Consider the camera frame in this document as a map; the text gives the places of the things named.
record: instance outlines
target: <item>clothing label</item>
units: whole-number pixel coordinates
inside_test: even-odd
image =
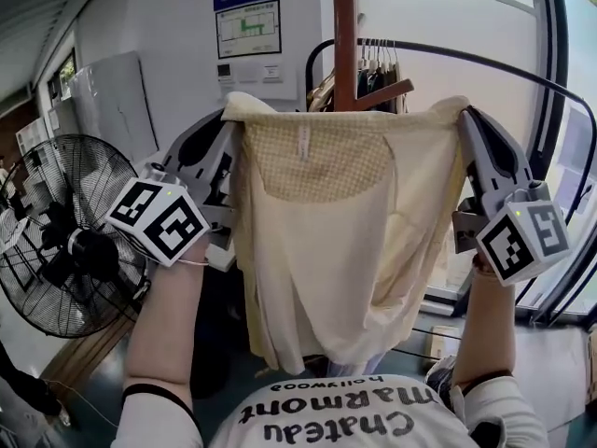
[[[309,141],[311,140],[311,128],[300,126],[298,128],[298,155],[301,161],[309,159]]]

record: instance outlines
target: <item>ceiling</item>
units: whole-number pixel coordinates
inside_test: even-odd
[[[0,101],[26,86],[69,0],[0,0]]]

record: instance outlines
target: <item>cable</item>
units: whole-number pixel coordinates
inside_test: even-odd
[[[47,384],[58,384],[58,385],[62,385],[64,388],[71,390],[72,392],[75,392],[83,401],[85,401],[85,403],[87,403],[97,414],[99,414],[107,424],[111,425],[114,428],[118,428],[118,425],[115,425],[114,423],[112,423],[110,420],[108,420],[103,414],[102,412],[100,412],[97,408],[95,408],[93,406],[93,404],[87,400],[85,397],[83,397],[80,393],[78,393],[74,388],[63,384],[62,382],[58,381],[58,380],[44,380],[44,382],[46,382]]]
[[[400,352],[401,354],[412,355],[413,357],[419,357],[419,358],[426,358],[427,360],[435,360],[435,361],[441,360],[441,358],[430,357],[428,355],[423,355],[423,354],[415,354],[414,352],[409,352],[408,350],[400,350],[399,348],[393,348],[392,352]]]
[[[153,259],[150,256],[148,256],[147,254],[143,254],[146,258],[148,258],[149,260],[153,260],[154,262],[157,262],[159,265],[162,265],[161,262],[157,259]],[[209,265],[209,262],[193,262],[192,260],[185,260],[185,259],[179,259],[176,260],[174,263],[176,262],[180,262],[181,264],[186,264],[186,265],[194,265],[197,267],[207,267]]]
[[[445,337],[446,339],[462,340],[460,337],[456,337],[454,335],[446,335],[445,333],[437,333],[437,332],[432,332],[429,330],[417,329],[416,327],[414,327],[412,330],[415,332],[422,332],[422,333],[428,333],[430,335],[437,335],[439,337]]]
[[[19,437],[14,431],[11,429],[6,428],[4,425],[0,425],[0,429],[3,429],[6,433],[10,433],[13,437]]]
[[[552,429],[549,429],[549,430],[548,430],[548,434],[549,434],[549,433],[551,433],[552,431],[555,431],[555,430],[557,430],[558,428],[562,428],[562,427],[565,427],[566,425],[570,425],[570,424],[571,424],[572,422],[574,422],[574,421],[575,421],[575,418],[571,418],[571,419],[570,419],[570,420],[568,420],[567,422],[563,422],[563,423],[561,423],[561,424],[557,425],[556,427],[554,427],[554,428],[552,428]]]

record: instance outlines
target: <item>black fan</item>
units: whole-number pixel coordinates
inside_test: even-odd
[[[131,177],[117,149],[83,135],[45,141],[10,171],[0,189],[0,285],[34,327],[82,337],[134,304],[146,260],[104,221]]]

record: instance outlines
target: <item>white t-shirt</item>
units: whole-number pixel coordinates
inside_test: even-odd
[[[0,189],[4,186],[4,182],[7,180],[7,178],[8,178],[8,171],[4,168],[0,168]],[[12,184],[12,181],[8,181],[7,188],[6,188],[7,198],[10,199],[11,197],[13,197],[15,195],[16,192],[17,192],[17,189],[15,188],[15,185]]]
[[[547,433],[512,377],[439,395],[396,375],[293,380],[258,390],[221,425],[214,448],[286,446],[548,447]],[[150,393],[126,398],[113,448],[202,447],[182,402]]]

